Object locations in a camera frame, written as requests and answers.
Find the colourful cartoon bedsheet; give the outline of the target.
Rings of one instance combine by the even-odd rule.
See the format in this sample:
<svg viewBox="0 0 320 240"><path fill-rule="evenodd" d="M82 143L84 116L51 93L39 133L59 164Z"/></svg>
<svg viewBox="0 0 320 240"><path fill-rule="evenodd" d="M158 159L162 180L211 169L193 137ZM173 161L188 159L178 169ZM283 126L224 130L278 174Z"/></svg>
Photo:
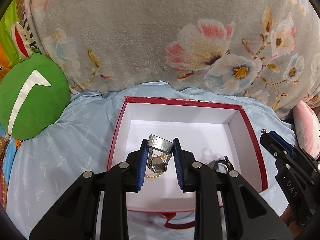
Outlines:
<svg viewBox="0 0 320 240"><path fill-rule="evenodd" d="M38 50L25 13L24 0L13 0L1 19L1 78ZM7 208L13 161L22 141L1 128L1 205Z"/></svg>

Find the red jewelry box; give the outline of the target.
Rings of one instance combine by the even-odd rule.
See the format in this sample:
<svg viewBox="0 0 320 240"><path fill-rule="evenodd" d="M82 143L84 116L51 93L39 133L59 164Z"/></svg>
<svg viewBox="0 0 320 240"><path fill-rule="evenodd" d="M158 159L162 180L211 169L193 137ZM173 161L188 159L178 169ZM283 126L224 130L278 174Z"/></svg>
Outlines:
<svg viewBox="0 0 320 240"><path fill-rule="evenodd" d="M156 135L178 138L181 148L203 164L227 156L234 168L257 192L268 188L263 155L249 118L240 105L186 99L127 96L114 132L108 167L137 151L143 139ZM183 193L174 161L158 178L144 180L138 193L128 193L127 209L160 215L170 229L195 224L195 194Z"/></svg>

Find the pink patterned pillow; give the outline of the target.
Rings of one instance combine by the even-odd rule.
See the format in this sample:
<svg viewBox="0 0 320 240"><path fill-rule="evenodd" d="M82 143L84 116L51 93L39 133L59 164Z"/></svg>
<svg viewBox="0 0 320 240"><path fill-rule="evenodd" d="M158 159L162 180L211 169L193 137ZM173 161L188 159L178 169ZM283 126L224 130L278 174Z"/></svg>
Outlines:
<svg viewBox="0 0 320 240"><path fill-rule="evenodd" d="M319 120L302 100L293 108L293 119L299 146L317 159L319 157Z"/></svg>

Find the gold twisted bangle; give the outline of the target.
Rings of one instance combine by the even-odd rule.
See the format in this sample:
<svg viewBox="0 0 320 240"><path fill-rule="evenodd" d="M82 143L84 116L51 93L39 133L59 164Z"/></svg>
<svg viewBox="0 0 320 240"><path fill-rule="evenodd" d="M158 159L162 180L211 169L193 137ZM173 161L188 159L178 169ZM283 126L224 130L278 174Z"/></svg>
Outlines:
<svg viewBox="0 0 320 240"><path fill-rule="evenodd" d="M160 177L167 171L167 155L162 153L161 155L150 155L148 157L147 168L151 171L151 174L145 174L145 178L155 179Z"/></svg>

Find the light blue palm cloth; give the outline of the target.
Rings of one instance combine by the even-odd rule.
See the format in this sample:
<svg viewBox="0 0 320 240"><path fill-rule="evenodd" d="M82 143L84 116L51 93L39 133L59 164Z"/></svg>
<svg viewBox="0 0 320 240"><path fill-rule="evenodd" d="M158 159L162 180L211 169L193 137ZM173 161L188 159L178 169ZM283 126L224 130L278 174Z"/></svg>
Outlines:
<svg viewBox="0 0 320 240"><path fill-rule="evenodd" d="M72 97L60 119L38 136L22 142L12 158L7 214L24 237L84 172L104 172L116 122L126 96L164 97L242 105L257 136L276 131L297 142L292 124L257 99L216 95L199 88L174 90L166 82L150 82L101 95Z"/></svg>

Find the grey floral blanket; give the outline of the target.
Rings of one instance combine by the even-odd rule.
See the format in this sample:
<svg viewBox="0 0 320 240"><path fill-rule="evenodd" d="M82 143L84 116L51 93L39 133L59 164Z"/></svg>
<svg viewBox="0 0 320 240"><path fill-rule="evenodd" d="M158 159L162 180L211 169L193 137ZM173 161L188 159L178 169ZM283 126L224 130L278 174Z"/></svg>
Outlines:
<svg viewBox="0 0 320 240"><path fill-rule="evenodd" d="M165 81L246 96L285 117L319 106L319 17L308 0L25 0L72 93Z"/></svg>

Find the green round plush pillow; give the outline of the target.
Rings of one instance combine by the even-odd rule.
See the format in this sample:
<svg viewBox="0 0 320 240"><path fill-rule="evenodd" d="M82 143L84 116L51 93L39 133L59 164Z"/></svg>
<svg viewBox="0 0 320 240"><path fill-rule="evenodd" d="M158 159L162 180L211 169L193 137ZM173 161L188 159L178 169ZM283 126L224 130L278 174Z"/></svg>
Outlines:
<svg viewBox="0 0 320 240"><path fill-rule="evenodd" d="M1 80L1 126L16 139L33 138L57 121L70 98L60 67L35 53Z"/></svg>

